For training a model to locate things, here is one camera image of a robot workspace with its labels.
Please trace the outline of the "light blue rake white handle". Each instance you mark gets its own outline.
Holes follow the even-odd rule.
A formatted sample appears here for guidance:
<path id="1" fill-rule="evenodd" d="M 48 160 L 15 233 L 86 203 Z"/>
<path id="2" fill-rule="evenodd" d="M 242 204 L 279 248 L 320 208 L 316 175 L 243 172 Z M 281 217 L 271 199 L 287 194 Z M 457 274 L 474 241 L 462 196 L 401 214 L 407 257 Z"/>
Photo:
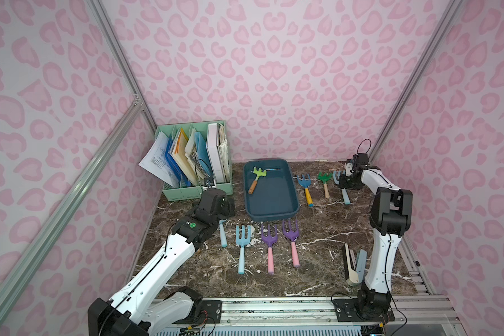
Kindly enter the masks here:
<path id="1" fill-rule="evenodd" d="M 333 172 L 333 181 L 336 186 L 341 190 L 342 198 L 345 205 L 350 205 L 349 195 L 347 193 L 347 187 L 349 185 L 349 180 L 347 178 L 346 172 L 344 170 L 337 170 Z"/>

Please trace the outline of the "green rake thin wooden handle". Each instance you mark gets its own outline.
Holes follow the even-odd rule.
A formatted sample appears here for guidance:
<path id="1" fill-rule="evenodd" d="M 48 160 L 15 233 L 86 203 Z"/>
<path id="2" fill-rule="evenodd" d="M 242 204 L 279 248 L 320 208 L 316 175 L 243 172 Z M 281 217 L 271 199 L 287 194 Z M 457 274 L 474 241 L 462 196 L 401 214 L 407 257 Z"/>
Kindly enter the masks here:
<path id="1" fill-rule="evenodd" d="M 332 179 L 333 174 L 331 172 L 320 172 L 318 173 L 317 179 L 322 182 L 323 191 L 326 199 L 330 199 L 330 192 L 328 189 L 328 182 Z"/>

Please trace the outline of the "teal rake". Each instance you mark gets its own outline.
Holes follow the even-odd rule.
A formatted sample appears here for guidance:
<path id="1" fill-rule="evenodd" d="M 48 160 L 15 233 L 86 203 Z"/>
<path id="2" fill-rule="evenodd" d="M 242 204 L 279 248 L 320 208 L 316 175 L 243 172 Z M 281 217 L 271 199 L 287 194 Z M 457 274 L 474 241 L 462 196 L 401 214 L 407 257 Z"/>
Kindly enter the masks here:
<path id="1" fill-rule="evenodd" d="M 225 226 L 224 226 L 225 220 L 220 220 L 219 221 L 219 235 L 220 235 L 220 240 L 221 240 L 221 247 L 226 248 L 228 246 L 227 242 L 227 237 L 225 234 Z"/>

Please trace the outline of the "teal plastic storage box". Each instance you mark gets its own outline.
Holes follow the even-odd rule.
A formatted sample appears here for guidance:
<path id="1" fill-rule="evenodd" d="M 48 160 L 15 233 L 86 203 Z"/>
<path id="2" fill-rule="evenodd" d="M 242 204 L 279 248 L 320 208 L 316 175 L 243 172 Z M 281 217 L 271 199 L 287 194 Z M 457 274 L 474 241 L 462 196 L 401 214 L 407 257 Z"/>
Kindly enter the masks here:
<path id="1" fill-rule="evenodd" d="M 252 194 L 249 189 L 256 180 L 253 169 L 267 172 L 258 180 Z M 244 204 L 255 222 L 278 221 L 294 217 L 300 209 L 298 193 L 289 163 L 281 158 L 247 162 L 243 167 Z"/>

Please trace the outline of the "lime rake wooden handle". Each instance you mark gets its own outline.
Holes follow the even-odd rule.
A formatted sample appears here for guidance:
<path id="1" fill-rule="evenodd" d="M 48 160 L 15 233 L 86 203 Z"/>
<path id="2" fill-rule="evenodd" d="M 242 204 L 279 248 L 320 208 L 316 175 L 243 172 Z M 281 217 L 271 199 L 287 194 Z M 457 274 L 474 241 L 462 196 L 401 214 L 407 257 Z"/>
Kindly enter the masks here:
<path id="1" fill-rule="evenodd" d="M 254 167 L 253 168 L 253 173 L 256 175 L 256 178 L 253 180 L 249 190 L 248 190 L 248 194 L 249 195 L 252 195 L 254 193 L 254 191 L 256 190 L 256 186 L 258 184 L 258 180 L 261 178 L 261 177 L 266 177 L 267 176 L 267 171 L 265 169 L 262 169 L 262 168 L 257 168 L 257 167 Z"/>

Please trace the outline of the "blue rake yellow handle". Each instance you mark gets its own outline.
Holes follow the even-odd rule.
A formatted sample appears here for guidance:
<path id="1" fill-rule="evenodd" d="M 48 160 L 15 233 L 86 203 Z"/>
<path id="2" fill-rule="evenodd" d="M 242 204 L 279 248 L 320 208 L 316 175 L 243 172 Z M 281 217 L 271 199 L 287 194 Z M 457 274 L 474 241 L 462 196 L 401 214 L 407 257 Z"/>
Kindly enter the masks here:
<path id="1" fill-rule="evenodd" d="M 305 197 L 306 197 L 307 205 L 309 207 L 313 207 L 314 203 L 313 203 L 310 191 L 309 191 L 309 187 L 312 184 L 311 177 L 309 176 L 309 174 L 302 174 L 302 175 L 300 175 L 300 176 L 297 177 L 297 180 L 298 180 L 299 185 L 301 187 L 303 187 L 303 189 L 305 191 Z"/>

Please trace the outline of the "purple rake pink handle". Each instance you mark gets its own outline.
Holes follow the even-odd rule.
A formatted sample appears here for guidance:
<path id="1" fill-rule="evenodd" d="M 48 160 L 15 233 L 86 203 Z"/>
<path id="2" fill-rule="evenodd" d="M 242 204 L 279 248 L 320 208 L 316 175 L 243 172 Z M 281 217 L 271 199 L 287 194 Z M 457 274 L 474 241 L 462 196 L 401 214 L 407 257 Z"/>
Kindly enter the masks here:
<path id="1" fill-rule="evenodd" d="M 260 228 L 260 236 L 267 245 L 267 272 L 274 274 L 274 253 L 273 246 L 278 242 L 278 231 L 275 224 L 262 224 Z"/>
<path id="2" fill-rule="evenodd" d="M 282 233 L 291 242 L 291 254 L 293 266 L 295 268 L 300 267 L 300 259 L 298 256 L 298 250 L 296 246 L 296 241 L 300 236 L 300 230 L 298 226 L 298 220 L 284 219 L 282 221 Z"/>

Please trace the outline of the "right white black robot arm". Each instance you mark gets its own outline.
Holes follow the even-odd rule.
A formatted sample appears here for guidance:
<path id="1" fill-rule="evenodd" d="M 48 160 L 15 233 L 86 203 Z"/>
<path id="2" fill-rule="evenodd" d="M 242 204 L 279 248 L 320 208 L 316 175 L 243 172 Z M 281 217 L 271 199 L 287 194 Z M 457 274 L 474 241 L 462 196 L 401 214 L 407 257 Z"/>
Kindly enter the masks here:
<path id="1" fill-rule="evenodd" d="M 402 189 L 369 163 L 368 154 L 356 153 L 344 162 L 340 187 L 368 187 L 374 194 L 369 221 L 373 248 L 368 273 L 356 299 L 357 312 L 367 320 L 385 317 L 391 308 L 391 274 L 396 252 L 412 222 L 411 190 Z"/>

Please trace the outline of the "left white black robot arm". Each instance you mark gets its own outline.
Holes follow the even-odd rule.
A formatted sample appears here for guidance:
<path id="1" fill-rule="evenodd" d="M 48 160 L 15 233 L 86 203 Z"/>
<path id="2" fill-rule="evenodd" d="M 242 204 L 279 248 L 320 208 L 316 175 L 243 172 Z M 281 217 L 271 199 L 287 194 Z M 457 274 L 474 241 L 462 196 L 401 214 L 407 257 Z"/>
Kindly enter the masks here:
<path id="1" fill-rule="evenodd" d="M 221 320 L 221 302 L 203 301 L 184 286 L 158 304 L 155 298 L 174 273 L 212 238 L 221 221 L 235 215 L 235 201 L 208 188 L 169 230 L 163 247 L 108 300 L 96 299 L 88 309 L 89 335 L 156 335 L 175 323 L 187 323 L 196 333 Z"/>

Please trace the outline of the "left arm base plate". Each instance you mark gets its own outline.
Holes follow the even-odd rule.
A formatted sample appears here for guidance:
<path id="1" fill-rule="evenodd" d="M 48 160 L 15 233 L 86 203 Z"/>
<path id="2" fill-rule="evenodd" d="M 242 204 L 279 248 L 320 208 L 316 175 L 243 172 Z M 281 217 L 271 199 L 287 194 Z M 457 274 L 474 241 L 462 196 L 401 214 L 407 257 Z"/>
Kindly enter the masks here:
<path id="1" fill-rule="evenodd" d="M 193 305 L 189 316 L 182 322 L 189 325 L 200 325 L 205 320 L 220 323 L 222 306 L 221 300 L 201 300 Z"/>

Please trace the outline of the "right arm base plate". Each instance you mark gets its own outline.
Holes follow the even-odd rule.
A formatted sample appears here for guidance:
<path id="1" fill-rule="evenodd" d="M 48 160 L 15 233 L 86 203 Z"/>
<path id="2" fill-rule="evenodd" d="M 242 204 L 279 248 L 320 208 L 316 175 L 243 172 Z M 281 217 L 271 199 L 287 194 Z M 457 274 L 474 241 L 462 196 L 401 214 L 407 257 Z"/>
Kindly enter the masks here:
<path id="1" fill-rule="evenodd" d="M 340 323 L 390 323 L 396 320 L 392 309 L 380 313 L 362 314 L 357 309 L 355 299 L 333 298 L 331 300 L 337 321 Z"/>

